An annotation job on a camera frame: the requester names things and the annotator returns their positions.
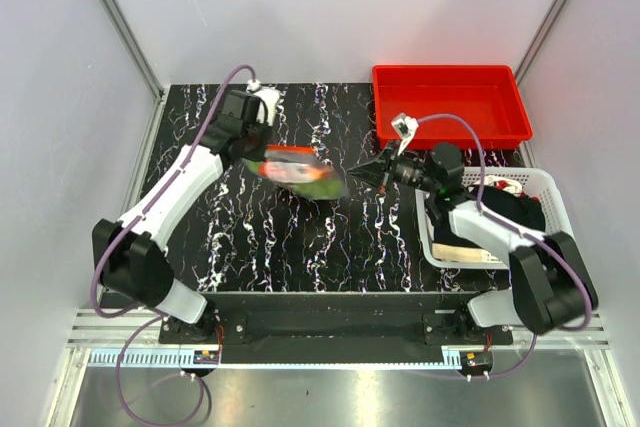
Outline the clear zip top bag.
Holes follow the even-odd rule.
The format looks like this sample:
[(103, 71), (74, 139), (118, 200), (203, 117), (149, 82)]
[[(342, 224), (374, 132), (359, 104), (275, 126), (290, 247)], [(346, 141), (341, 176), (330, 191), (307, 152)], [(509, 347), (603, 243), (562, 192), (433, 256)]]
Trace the clear zip top bag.
[(268, 145), (261, 160), (244, 160), (256, 176), (310, 201), (339, 200), (349, 195), (341, 175), (322, 162), (312, 147)]

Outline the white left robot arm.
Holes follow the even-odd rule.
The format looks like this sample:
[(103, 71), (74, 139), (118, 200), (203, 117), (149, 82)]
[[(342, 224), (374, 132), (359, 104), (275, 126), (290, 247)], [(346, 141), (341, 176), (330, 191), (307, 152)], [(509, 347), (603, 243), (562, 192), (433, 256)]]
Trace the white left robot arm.
[(104, 287), (181, 321), (196, 343), (215, 333), (209, 302), (179, 281), (166, 249), (174, 229), (201, 194), (241, 159), (263, 159), (282, 94), (251, 83), (219, 92), (195, 140), (148, 194), (117, 221), (100, 220), (92, 231), (95, 261), (91, 287)]

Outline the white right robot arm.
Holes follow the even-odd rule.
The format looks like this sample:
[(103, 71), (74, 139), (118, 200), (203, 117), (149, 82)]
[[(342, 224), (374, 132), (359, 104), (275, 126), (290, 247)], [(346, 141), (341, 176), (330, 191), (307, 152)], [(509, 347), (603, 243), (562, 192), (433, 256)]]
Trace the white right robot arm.
[(510, 286), (472, 297), (454, 318), (454, 331), (476, 343), (490, 327), (522, 325), (531, 333), (581, 330), (598, 299), (574, 238), (526, 228), (482, 202), (485, 186), (471, 192), (463, 184), (460, 149), (440, 143), (424, 160), (388, 145), (374, 158), (349, 169), (349, 175), (379, 189), (396, 183), (427, 194), (427, 215), (435, 225), (488, 251), (507, 266)]

